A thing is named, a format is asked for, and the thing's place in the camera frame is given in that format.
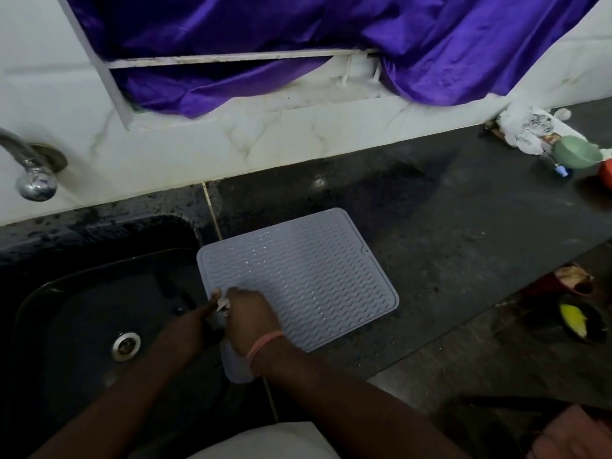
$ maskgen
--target white wall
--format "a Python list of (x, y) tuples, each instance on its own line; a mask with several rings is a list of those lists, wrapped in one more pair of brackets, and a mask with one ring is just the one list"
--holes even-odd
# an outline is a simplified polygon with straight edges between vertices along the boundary
[(334, 59), (195, 121), (135, 115), (126, 130), (57, 0), (0, 0), (0, 127), (54, 144), (70, 162), (57, 195), (34, 203), (16, 193), (21, 168), (0, 150), (0, 225), (474, 125), (516, 97), (553, 107), (610, 96), (612, 0), (601, 0), (508, 97), (424, 106), (370, 84), (365, 58), (342, 89), (344, 67)]

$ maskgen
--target wristband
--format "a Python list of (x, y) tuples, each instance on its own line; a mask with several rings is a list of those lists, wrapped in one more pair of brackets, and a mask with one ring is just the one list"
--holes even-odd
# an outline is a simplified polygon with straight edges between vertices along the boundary
[(273, 339), (278, 338), (278, 337), (284, 337), (284, 336), (285, 334), (283, 333), (282, 330), (276, 330), (270, 333), (266, 333), (265, 335), (259, 337), (257, 341), (254, 342), (253, 346), (251, 346), (251, 349), (249, 349), (249, 352), (247, 353), (246, 359), (249, 362), (249, 366), (251, 365), (251, 361), (253, 360), (253, 358), (259, 352), (261, 348), (266, 346)]

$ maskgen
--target metal faucet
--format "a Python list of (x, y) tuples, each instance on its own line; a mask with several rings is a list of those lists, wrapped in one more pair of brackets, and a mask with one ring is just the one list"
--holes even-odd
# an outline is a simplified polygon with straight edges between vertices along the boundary
[(68, 165), (66, 157), (53, 147), (29, 144), (0, 128), (0, 146), (11, 154), (26, 172), (17, 179), (17, 191), (26, 200), (46, 201), (57, 192), (56, 172)]

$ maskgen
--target sink drain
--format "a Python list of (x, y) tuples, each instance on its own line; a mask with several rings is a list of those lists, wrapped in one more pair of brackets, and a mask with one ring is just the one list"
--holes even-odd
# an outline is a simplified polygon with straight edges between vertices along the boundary
[(138, 334), (129, 331), (127, 333), (122, 333), (119, 335), (119, 338), (115, 340), (111, 354), (115, 361), (126, 362), (134, 357), (139, 349), (140, 337)]

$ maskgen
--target hand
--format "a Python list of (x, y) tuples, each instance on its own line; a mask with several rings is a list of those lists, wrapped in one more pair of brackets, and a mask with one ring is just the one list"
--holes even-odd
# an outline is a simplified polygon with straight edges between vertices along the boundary
[(225, 335), (236, 352), (245, 357), (260, 337), (280, 330), (279, 318), (258, 291), (230, 288), (226, 295), (230, 307)]
[(172, 319), (157, 335), (150, 352), (171, 355), (178, 369), (186, 366), (209, 343), (204, 341), (205, 319), (216, 310), (220, 297), (221, 291), (216, 289), (208, 304)]

